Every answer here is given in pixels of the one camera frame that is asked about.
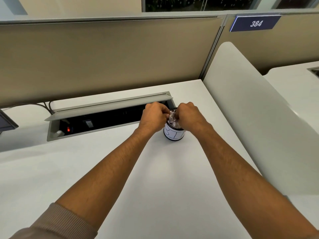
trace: cylindrical container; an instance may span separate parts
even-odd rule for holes
[[[178,141],[184,137],[185,130],[182,128],[172,127],[168,121],[166,121],[165,127],[163,129],[165,137],[171,141]]]

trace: black base of container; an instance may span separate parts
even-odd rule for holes
[[[164,136],[165,136],[168,140],[171,140],[171,141],[173,141],[173,142],[179,141],[179,140],[181,140],[181,139],[184,137],[184,136],[183,136],[183,137],[182,137],[181,139],[179,139],[179,140],[172,140],[172,139],[169,139],[169,138],[166,136],[166,134],[165,134],[165,132],[164,132],[164,129],[163,129],[163,133],[164,133]]]

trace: forearm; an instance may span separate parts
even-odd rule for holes
[[[210,124],[199,128],[199,140],[230,207],[253,238],[306,238],[316,229]]]
[[[56,203],[99,229],[151,136],[147,131],[136,129],[125,142],[68,189]]]

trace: blue number sign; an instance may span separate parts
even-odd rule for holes
[[[281,15],[236,16],[230,32],[273,29]]]

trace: number 384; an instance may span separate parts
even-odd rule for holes
[[[262,21],[253,21],[253,23],[250,25],[251,27],[260,27],[261,24],[263,23],[263,20]]]

